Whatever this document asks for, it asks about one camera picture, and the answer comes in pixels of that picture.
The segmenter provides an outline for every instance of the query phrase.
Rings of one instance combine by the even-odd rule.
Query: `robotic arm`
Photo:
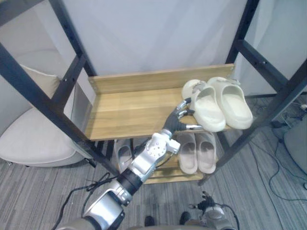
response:
[[[169,115],[163,129],[152,135],[130,166],[113,179],[103,194],[88,208],[82,218],[76,219],[58,230],[115,230],[125,217],[122,205],[127,206],[140,186],[153,174],[166,152],[176,154],[180,144],[172,139],[175,131],[203,129],[198,125],[187,125],[179,119],[191,115],[187,109],[191,99],[183,100]]]

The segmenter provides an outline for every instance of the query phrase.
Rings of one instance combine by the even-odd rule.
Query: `black shoe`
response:
[[[154,226],[154,218],[152,216],[146,216],[144,226],[145,227]]]
[[[179,224],[184,225],[190,219],[191,219],[191,214],[189,212],[183,212],[181,214]]]

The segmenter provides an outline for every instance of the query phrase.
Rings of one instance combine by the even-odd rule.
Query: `black metal frame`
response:
[[[1,3],[0,26],[39,2],[41,2],[41,0],[27,0],[23,3],[20,3],[18,0],[11,0]],[[82,67],[84,67],[89,76],[94,76],[96,74],[69,19],[63,2],[61,0],[49,0],[49,2],[76,52],[76,57],[71,63],[53,98],[49,99],[45,95],[45,93],[35,84],[34,81],[32,81],[32,79],[1,44],[0,74],[83,150],[92,155],[95,160],[100,162],[111,173],[118,175],[118,170],[109,161],[113,152],[114,141],[108,141],[106,156],[104,156],[101,151],[105,142],[99,142],[97,147],[95,147],[94,143],[91,142],[63,113],[63,107],[77,81]],[[265,57],[244,40],[258,3],[259,0],[247,0],[226,63],[234,63],[238,53],[241,52],[247,61],[250,62],[264,79],[277,91],[277,94],[266,110],[257,117],[249,129],[243,131],[243,135],[239,137],[232,146],[229,146],[223,132],[218,133],[218,137],[224,149],[224,155],[218,161],[217,169],[214,173],[216,173],[254,137],[258,127],[266,125],[274,119],[301,93],[307,84],[306,61],[295,75],[290,80],[287,80],[287,78],[283,76],[271,63],[269,63]],[[212,175],[213,174],[204,174],[204,178],[199,181],[199,185],[203,184]]]
[[[260,73],[260,75],[277,91],[277,94],[274,95],[272,101],[257,117],[251,127],[243,130],[243,134],[231,146],[229,146],[223,132],[217,133],[224,150],[224,155],[217,162],[214,173],[204,174],[203,179],[198,182],[198,185],[203,185],[224,164],[232,159],[247,143],[249,143],[251,139],[253,139],[259,127],[269,124],[303,91],[307,85],[307,60],[304,61],[292,78],[288,80],[267,59],[265,59],[265,57],[263,57],[255,48],[244,40],[248,27],[256,11],[258,2],[259,0],[247,1],[226,63],[234,63],[238,53],[240,52],[244,58],[258,71],[258,73]]]
[[[0,3],[0,26],[9,20],[18,16],[22,12],[30,9],[42,0],[8,0]],[[69,66],[63,79],[60,82],[55,94],[50,99],[30,76],[20,67],[5,47],[0,43],[0,74],[8,81],[24,98],[33,104],[42,114],[44,114],[51,122],[59,127],[67,134],[75,143],[77,143],[85,152],[91,155],[97,162],[102,164],[112,174],[118,175],[119,172],[109,161],[110,153],[113,148],[108,148],[108,158],[101,153],[103,142],[99,148],[89,140],[85,134],[63,113],[65,104],[71,94],[75,83],[80,75],[82,68],[85,69],[89,76],[96,75],[92,68],[87,55],[81,45],[81,42],[69,20],[69,16],[65,11],[63,2],[60,0],[49,1],[63,30],[66,33],[75,53],[76,57]],[[95,163],[86,159],[92,166]]]

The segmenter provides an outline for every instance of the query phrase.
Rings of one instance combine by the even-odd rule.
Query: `gray slipper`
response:
[[[197,171],[196,142],[194,134],[180,133],[177,135],[180,143],[179,165],[181,170],[187,174],[193,174]]]
[[[216,168],[216,143],[211,132],[195,134],[198,168],[203,173],[213,173]]]
[[[132,162],[130,139],[117,139],[114,141],[114,153],[119,171],[122,173]]]

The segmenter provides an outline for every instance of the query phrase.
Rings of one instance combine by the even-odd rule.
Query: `wooden shelf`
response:
[[[226,77],[233,66],[93,77],[90,82],[98,94],[85,134],[90,140],[151,136],[161,130],[168,115],[182,101],[185,82]],[[182,118],[182,122],[196,124],[191,116]]]

